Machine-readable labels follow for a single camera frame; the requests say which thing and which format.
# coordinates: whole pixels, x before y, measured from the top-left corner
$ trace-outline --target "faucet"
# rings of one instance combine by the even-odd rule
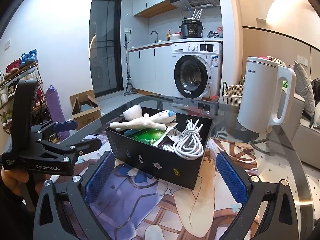
[[[156,34],[157,34],[157,42],[159,42],[159,34],[158,34],[156,31],[152,31],[152,32],[150,33],[150,35],[152,35],[153,33],[156,33]]]

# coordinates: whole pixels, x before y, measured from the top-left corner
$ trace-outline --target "red shoe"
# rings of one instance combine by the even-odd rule
[[[20,59],[12,62],[11,74],[16,73],[20,69]]]
[[[42,106],[44,106],[43,95],[42,95],[42,92],[41,92],[40,88],[38,88],[38,90],[37,90],[37,96],[39,96],[39,98],[41,99],[41,104],[42,104]],[[40,105],[39,98],[36,97],[36,106]]]
[[[11,69],[12,69],[13,65],[12,63],[7,65],[7,71],[4,74],[4,79],[8,79],[11,76]]]

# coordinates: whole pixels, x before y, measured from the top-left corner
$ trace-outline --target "cardboard box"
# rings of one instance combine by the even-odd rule
[[[161,112],[162,110],[142,107],[142,114],[148,113],[150,116]],[[187,114],[176,113],[176,128],[183,131],[186,127],[187,119],[192,118],[193,122],[199,119],[198,126],[203,123],[200,131],[202,138],[201,144],[205,150],[207,141],[210,137],[213,120],[210,118],[191,116]],[[125,122],[125,119],[115,120],[116,122]],[[106,128],[112,152],[116,158],[135,167],[156,178],[166,180],[182,187],[194,189],[196,180],[202,163],[202,157],[195,160],[185,160],[174,152],[164,150],[160,147],[154,147],[123,135],[124,131],[118,133]]]
[[[101,117],[101,108],[96,101],[93,90],[73,95],[70,97],[70,101],[72,104],[71,119],[78,122],[77,130],[80,130],[89,123]],[[89,105],[93,108],[86,111],[81,111],[81,106],[83,105]]]

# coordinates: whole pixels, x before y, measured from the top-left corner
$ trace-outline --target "gray sofa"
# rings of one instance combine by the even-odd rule
[[[278,113],[282,112],[285,95],[286,89],[283,88]],[[302,116],[304,106],[305,100],[298,94],[294,94],[289,120],[281,127],[300,160],[320,169],[320,129],[309,127],[310,121]]]

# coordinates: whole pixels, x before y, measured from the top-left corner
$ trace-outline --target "black box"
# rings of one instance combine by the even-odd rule
[[[162,110],[142,107],[143,115],[148,113],[152,116],[161,111]],[[207,141],[210,137],[212,119],[177,113],[177,130],[182,132],[187,125],[187,119],[190,118],[193,120],[193,123],[199,119],[198,127],[203,123],[200,137],[202,138],[201,144],[205,151]],[[117,122],[125,122],[125,119],[117,120]],[[116,130],[111,129],[110,126],[106,128],[106,133],[112,151],[117,159],[156,178],[182,187],[194,189],[204,155],[196,160],[185,160],[174,152],[128,138],[123,135],[124,131],[118,133]]]

